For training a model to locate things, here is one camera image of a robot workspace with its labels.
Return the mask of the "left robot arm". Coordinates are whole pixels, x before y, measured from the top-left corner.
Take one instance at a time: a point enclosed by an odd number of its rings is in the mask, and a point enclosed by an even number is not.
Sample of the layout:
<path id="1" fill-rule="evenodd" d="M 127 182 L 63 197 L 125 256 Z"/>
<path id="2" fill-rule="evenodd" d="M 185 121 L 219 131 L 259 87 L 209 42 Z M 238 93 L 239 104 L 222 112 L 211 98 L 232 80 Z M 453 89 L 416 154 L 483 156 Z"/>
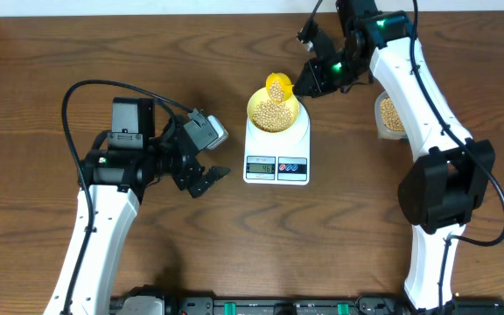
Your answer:
<path id="1" fill-rule="evenodd" d="M 155 134 L 158 100 L 113 100 L 112 127 L 104 130 L 80 161 L 76 221 L 47 314 L 107 314 L 123 245 L 144 191 L 163 176 L 194 198 L 229 174 L 197 160 L 228 138 L 213 115 L 194 109 L 171 114 Z"/>

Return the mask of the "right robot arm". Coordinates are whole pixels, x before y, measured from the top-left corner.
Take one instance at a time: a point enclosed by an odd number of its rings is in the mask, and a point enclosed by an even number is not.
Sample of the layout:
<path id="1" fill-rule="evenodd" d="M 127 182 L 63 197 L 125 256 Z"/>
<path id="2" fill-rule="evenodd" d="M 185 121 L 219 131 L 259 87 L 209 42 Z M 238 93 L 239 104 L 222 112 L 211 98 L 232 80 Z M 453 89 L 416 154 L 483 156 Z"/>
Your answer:
<path id="1" fill-rule="evenodd" d="M 373 1 L 338 1 L 345 44 L 336 48 L 309 18 L 297 39 L 314 57 L 293 91 L 317 98 L 347 93 L 367 74 L 391 99 L 414 163 L 398 186 L 398 201 L 412 226 L 409 273 L 403 285 L 415 314 L 491 314 L 493 301 L 458 301 L 451 277 L 466 225 L 495 180 L 493 146 L 475 141 L 450 110 L 424 60 L 417 15 L 385 13 Z"/>

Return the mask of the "yellow measuring scoop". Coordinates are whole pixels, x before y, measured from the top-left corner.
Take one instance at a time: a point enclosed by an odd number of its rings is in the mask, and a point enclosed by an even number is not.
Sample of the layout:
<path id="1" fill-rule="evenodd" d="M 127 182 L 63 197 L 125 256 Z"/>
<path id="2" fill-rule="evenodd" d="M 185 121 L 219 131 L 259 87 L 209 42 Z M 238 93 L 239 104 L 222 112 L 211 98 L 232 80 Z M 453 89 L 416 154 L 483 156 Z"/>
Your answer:
<path id="1" fill-rule="evenodd" d="M 266 90 L 274 102 L 286 102 L 293 95 L 291 79 L 284 73 L 271 73 L 266 79 Z"/>

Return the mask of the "pale yellow bowl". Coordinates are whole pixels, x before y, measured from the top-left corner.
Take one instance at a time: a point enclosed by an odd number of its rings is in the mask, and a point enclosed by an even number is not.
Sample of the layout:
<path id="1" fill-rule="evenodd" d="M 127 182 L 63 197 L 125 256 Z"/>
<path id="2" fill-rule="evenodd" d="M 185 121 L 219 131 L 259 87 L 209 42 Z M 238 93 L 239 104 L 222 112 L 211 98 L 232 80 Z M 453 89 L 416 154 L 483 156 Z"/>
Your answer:
<path id="1" fill-rule="evenodd" d="M 256 109 L 256 106 L 258 105 L 259 102 L 263 102 L 263 101 L 267 101 L 267 100 L 271 100 L 269 95 L 268 95 L 268 92 L 266 90 L 266 88 L 261 88 L 259 90 L 257 90 L 252 96 L 251 98 L 249 99 L 248 101 L 248 106 L 247 106 L 247 115 L 248 115 L 248 119 L 253 123 L 252 121 L 252 115 L 253 115 L 253 111 Z M 300 106 L 299 106 L 299 103 L 298 103 L 298 100 L 292 96 L 290 99 L 288 99 L 287 101 L 283 101 L 283 102 L 276 102 L 276 103 L 283 103 L 285 104 L 287 107 L 289 107 L 291 109 L 291 111 L 293 112 L 294 114 L 294 123 L 298 120 L 298 117 L 299 117 L 299 112 L 300 112 Z"/>

